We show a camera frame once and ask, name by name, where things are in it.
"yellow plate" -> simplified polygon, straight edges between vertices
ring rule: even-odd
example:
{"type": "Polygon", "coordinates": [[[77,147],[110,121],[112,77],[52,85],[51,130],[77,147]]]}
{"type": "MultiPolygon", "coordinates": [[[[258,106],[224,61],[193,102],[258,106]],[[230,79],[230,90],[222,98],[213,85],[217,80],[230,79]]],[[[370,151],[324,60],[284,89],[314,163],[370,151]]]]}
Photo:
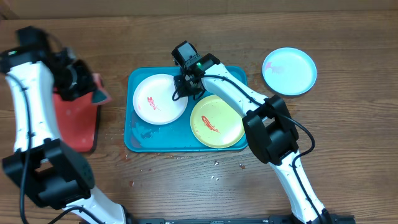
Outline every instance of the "yellow plate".
{"type": "Polygon", "coordinates": [[[195,105],[191,129],[200,142],[216,149],[233,146],[244,134],[240,115],[216,95],[207,96],[195,105]]]}

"pink stain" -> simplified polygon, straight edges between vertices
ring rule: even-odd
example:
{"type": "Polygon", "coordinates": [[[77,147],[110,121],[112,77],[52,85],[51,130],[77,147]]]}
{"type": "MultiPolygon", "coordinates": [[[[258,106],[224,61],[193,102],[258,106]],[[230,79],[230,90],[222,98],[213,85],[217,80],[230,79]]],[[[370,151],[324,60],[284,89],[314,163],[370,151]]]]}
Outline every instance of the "pink stain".
{"type": "Polygon", "coordinates": [[[148,103],[154,110],[158,109],[160,111],[160,109],[155,105],[154,99],[152,99],[152,97],[148,97],[148,103]]]}
{"type": "Polygon", "coordinates": [[[272,70],[272,74],[281,74],[284,71],[282,66],[272,66],[272,62],[268,62],[266,65],[266,70],[270,68],[272,70]]]}
{"type": "Polygon", "coordinates": [[[211,125],[210,121],[207,119],[206,116],[202,116],[201,120],[204,122],[204,124],[207,126],[212,131],[215,131],[217,133],[220,133],[213,125],[211,125]]]}

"blue tray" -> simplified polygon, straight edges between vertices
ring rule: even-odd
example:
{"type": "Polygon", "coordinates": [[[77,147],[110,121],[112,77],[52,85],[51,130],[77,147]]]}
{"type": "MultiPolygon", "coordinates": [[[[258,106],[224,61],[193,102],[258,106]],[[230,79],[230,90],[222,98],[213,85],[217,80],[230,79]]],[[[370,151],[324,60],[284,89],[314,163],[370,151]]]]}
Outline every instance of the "blue tray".
{"type": "MultiPolygon", "coordinates": [[[[248,80],[242,68],[227,66],[228,71],[245,85],[248,80]]],[[[165,125],[154,125],[143,121],[134,111],[132,96],[138,84],[151,75],[169,74],[180,75],[179,67],[138,68],[129,77],[127,87],[126,124],[124,125],[124,143],[134,152],[205,152],[205,151],[238,151],[246,148],[246,135],[235,145],[225,149],[213,149],[202,144],[193,135],[190,117],[193,107],[206,96],[206,92],[199,100],[188,99],[184,113],[177,120],[165,125]]]]}

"wooden table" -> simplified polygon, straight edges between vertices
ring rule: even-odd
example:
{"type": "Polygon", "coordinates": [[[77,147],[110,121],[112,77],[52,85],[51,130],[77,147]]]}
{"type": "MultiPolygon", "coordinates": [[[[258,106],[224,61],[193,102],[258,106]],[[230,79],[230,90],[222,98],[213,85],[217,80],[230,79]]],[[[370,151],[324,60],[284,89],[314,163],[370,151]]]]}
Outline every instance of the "wooden table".
{"type": "MultiPolygon", "coordinates": [[[[114,100],[103,107],[98,148],[86,156],[97,186],[136,217],[290,213],[277,176],[249,149],[165,155],[136,154],[124,146],[129,74],[139,67],[173,66],[171,51],[188,40],[200,53],[242,67],[249,86],[268,96],[273,93],[261,75],[267,54],[286,46],[308,53],[318,68],[317,83],[307,94],[285,100],[317,141],[302,162],[318,198],[330,212],[355,215],[358,223],[397,223],[397,11],[2,21],[0,50],[15,47],[14,31],[28,25],[59,37],[104,77],[114,100]]],[[[4,80],[0,95],[0,157],[6,157],[15,122],[4,80]]],[[[309,140],[300,136],[304,150],[309,140]]],[[[19,189],[2,172],[0,189],[0,223],[20,223],[19,189]]],[[[31,223],[47,223],[59,213],[27,200],[31,223]]],[[[68,215],[60,223],[77,220],[68,215]]]]}

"wood grain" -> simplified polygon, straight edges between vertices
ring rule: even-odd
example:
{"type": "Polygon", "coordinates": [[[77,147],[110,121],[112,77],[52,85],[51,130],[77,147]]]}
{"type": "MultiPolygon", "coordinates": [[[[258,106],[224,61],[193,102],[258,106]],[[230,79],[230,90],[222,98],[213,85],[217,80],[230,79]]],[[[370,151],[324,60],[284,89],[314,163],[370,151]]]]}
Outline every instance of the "wood grain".
{"type": "Polygon", "coordinates": [[[12,0],[21,19],[397,10],[396,0],[12,0]]]}
{"type": "MultiPolygon", "coordinates": [[[[249,149],[173,154],[188,156],[174,159],[129,152],[122,135],[127,79],[139,67],[173,66],[171,50],[188,40],[202,54],[242,67],[251,88],[272,96],[261,76],[262,61],[279,47],[302,49],[314,59],[318,80],[307,94],[285,100],[317,141],[302,159],[313,188],[333,213],[355,215],[358,223],[396,223],[397,24],[397,11],[3,21],[0,50],[16,46],[16,29],[34,25],[72,46],[102,74],[114,100],[103,107],[98,148],[86,156],[109,198],[139,218],[237,218],[290,213],[272,169],[249,149]]],[[[0,95],[0,157],[6,157],[15,123],[4,80],[0,95]]],[[[303,132],[300,137],[304,150],[309,141],[303,132]]],[[[3,173],[0,189],[0,222],[20,223],[19,190],[3,173]]],[[[60,213],[29,201],[26,210],[31,223],[47,223],[60,213]]],[[[60,223],[77,220],[68,215],[60,223]]]]}

